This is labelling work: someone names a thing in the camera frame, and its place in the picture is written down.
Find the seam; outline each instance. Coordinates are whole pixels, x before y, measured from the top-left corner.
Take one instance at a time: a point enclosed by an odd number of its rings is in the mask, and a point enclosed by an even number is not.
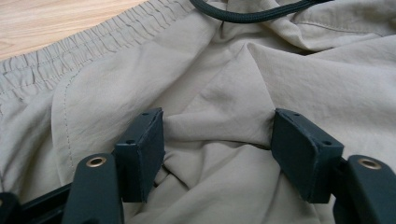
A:
[[[72,84],[73,79],[79,74],[79,71],[70,78],[69,83],[67,84],[66,88],[64,89],[64,127],[66,130],[66,138],[67,138],[67,147],[69,150],[69,161],[70,161],[70,168],[72,172],[75,172],[75,167],[73,163],[73,156],[72,156],[72,148],[70,146],[70,137],[69,137],[69,126],[67,125],[67,112],[66,112],[66,96],[67,96],[67,89]]]
[[[321,22],[317,22],[317,21],[295,21],[294,24],[314,25],[314,26],[318,26],[321,28],[338,31],[338,32],[355,33],[355,34],[375,34],[375,35],[379,35],[379,36],[383,37],[381,34],[378,34],[373,31],[353,30],[353,29],[341,27],[341,26],[334,27],[329,24],[325,24],[325,23],[321,23]]]
[[[55,59],[58,59],[58,58],[60,58],[63,54],[65,54],[65,53],[67,53],[67,52],[70,52],[71,50],[73,50],[73,49],[77,49],[77,48],[79,48],[80,46],[82,46],[82,45],[86,45],[86,44],[89,44],[89,43],[91,43],[91,42],[93,42],[94,40],[97,40],[97,39],[99,39],[99,38],[101,38],[101,37],[104,37],[105,35],[109,35],[109,34],[111,34],[111,33],[113,33],[113,32],[117,32],[117,31],[119,31],[119,30],[121,30],[121,29],[123,29],[123,28],[125,28],[125,27],[130,27],[131,26],[131,24],[133,24],[133,23],[140,23],[140,24],[142,24],[142,22],[140,21],[140,20],[134,20],[134,21],[131,21],[130,23],[125,23],[124,25],[122,25],[121,27],[118,27],[118,28],[116,28],[116,29],[114,29],[114,30],[110,30],[110,31],[108,31],[107,33],[104,33],[103,35],[98,35],[97,37],[95,37],[95,38],[92,38],[92,39],[90,39],[90,40],[88,40],[88,41],[85,41],[85,42],[83,42],[83,43],[80,43],[80,44],[78,44],[78,45],[75,45],[73,48],[71,48],[71,49],[68,49],[68,50],[64,50],[64,51],[62,51],[62,52],[60,52],[57,56],[54,56],[54,57],[51,57],[51,58],[49,58],[49,59],[47,59],[46,61],[44,61],[44,62],[41,62],[41,63],[34,63],[34,64],[32,64],[32,65],[27,65],[27,66],[23,66],[23,67],[20,67],[20,68],[15,68],[15,69],[11,69],[11,70],[6,70],[5,72],[6,73],[10,73],[10,72],[13,72],[13,71],[22,71],[22,70],[25,70],[25,69],[27,69],[27,68],[31,68],[31,67],[34,67],[34,66],[39,66],[39,65],[42,65],[42,64],[46,64],[46,63],[50,63],[50,61],[53,61],[53,60],[55,60]],[[147,29],[145,28],[145,27],[143,27],[144,28],[144,30],[149,34],[149,35],[152,35],[152,34],[150,34],[148,31],[147,31]]]

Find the khaki pants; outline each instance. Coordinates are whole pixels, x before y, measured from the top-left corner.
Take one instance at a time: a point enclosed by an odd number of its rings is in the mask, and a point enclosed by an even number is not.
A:
[[[275,0],[212,5],[253,12]],[[0,190],[32,200],[110,152],[134,117],[164,111],[163,169],[132,223],[333,223],[271,155],[276,107],[304,114],[396,169],[396,9],[332,1],[230,24],[187,0],[150,0],[49,47],[0,62]]]

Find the black cord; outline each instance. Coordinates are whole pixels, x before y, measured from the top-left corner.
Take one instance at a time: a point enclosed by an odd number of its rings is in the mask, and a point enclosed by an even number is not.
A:
[[[312,7],[313,5],[332,0],[301,0],[297,3],[292,3],[282,7],[275,7],[269,10],[254,13],[236,13],[224,11],[219,8],[210,6],[208,3],[204,2],[204,0],[190,1],[201,12],[220,21],[227,21],[232,23],[255,23],[277,19],[290,13],[298,12],[306,8]]]

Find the small hole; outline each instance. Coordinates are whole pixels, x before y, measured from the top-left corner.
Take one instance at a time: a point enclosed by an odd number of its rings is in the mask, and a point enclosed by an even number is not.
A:
[[[381,165],[378,164],[378,162],[375,162],[375,161],[372,161],[372,160],[369,160],[369,159],[360,159],[360,160],[358,160],[358,162],[362,166],[364,166],[366,168],[369,168],[369,169],[373,169],[373,170],[381,169]]]
[[[93,161],[91,161],[91,164],[92,165],[97,165],[97,164],[101,163],[102,161],[103,160],[101,158],[97,158],[97,159],[94,159]]]
[[[106,162],[105,157],[95,157],[87,161],[87,166],[89,167],[98,167],[103,165]]]
[[[331,145],[332,145],[332,143],[329,142],[329,141],[323,141],[322,143],[323,143],[324,145],[326,145],[326,146],[331,146]]]

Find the drawstring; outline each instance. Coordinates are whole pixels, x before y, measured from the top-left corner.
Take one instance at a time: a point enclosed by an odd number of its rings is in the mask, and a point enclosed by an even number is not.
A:
[[[261,21],[269,21],[286,16],[290,13],[295,13],[306,8],[312,7],[316,4],[332,1],[332,0],[301,0],[297,3],[288,4],[282,7],[275,7],[269,10],[254,12],[254,13],[236,13],[224,11],[216,7],[210,6],[204,0],[190,0],[191,3],[198,8],[202,13],[216,18],[220,21],[227,21],[232,23],[255,23]]]

